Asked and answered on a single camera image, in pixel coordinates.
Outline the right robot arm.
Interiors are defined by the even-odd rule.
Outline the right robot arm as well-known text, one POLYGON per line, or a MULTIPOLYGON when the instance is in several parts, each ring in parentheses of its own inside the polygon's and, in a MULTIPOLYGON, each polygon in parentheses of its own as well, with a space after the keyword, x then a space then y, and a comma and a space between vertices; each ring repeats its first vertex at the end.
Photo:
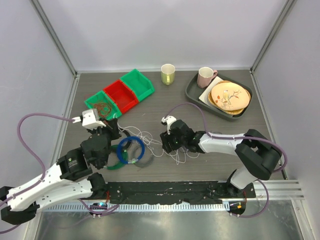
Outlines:
POLYGON ((285 156, 283 149, 266 139, 255 129, 236 135, 193 131, 181 119, 163 117, 161 123, 167 127, 160 134, 162 148, 167 152, 185 148, 192 153, 221 153, 237 156, 243 166, 227 179, 222 195, 236 198, 256 180, 269 180, 276 172, 276 165, 285 156))

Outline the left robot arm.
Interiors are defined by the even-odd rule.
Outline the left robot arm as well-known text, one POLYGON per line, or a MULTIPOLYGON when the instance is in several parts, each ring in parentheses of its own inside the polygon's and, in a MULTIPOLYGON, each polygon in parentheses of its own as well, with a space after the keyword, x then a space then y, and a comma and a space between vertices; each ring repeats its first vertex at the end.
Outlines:
POLYGON ((105 197, 108 185, 93 168, 99 170, 107 165, 111 143, 121 137, 117 118, 103 120, 102 126, 90 130, 90 134, 78 148, 60 157, 45 174, 18 187, 3 186, 0 199, 6 206, 0 211, 1 220, 20 225, 59 203, 105 197))

